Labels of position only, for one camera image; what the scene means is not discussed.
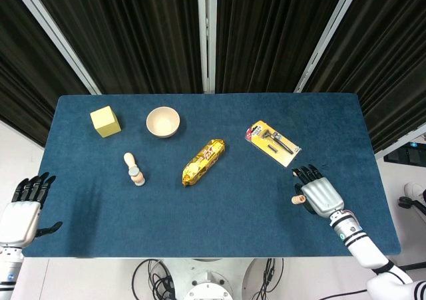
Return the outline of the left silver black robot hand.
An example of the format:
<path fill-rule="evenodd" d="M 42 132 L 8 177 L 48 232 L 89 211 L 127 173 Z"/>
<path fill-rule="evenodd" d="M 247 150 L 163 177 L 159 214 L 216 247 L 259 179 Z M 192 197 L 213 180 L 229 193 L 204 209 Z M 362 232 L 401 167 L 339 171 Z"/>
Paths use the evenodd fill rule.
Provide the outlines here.
<path fill-rule="evenodd" d="M 38 227 L 41 211 L 55 179 L 55 176 L 45 172 L 19 182 L 1 216 L 2 248 L 26 248 L 34 239 L 61 228 L 61 221 L 51 227 Z"/>

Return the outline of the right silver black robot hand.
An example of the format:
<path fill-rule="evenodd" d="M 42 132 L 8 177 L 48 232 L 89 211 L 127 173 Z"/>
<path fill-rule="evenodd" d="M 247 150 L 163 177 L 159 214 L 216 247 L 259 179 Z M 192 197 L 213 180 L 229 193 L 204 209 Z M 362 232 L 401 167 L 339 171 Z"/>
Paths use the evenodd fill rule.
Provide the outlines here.
<path fill-rule="evenodd" d="M 301 204 L 309 213 L 323 218 L 344 209 L 343 198 L 314 165 L 293 168 L 292 173 L 302 182 L 294 185 L 293 204 Z"/>

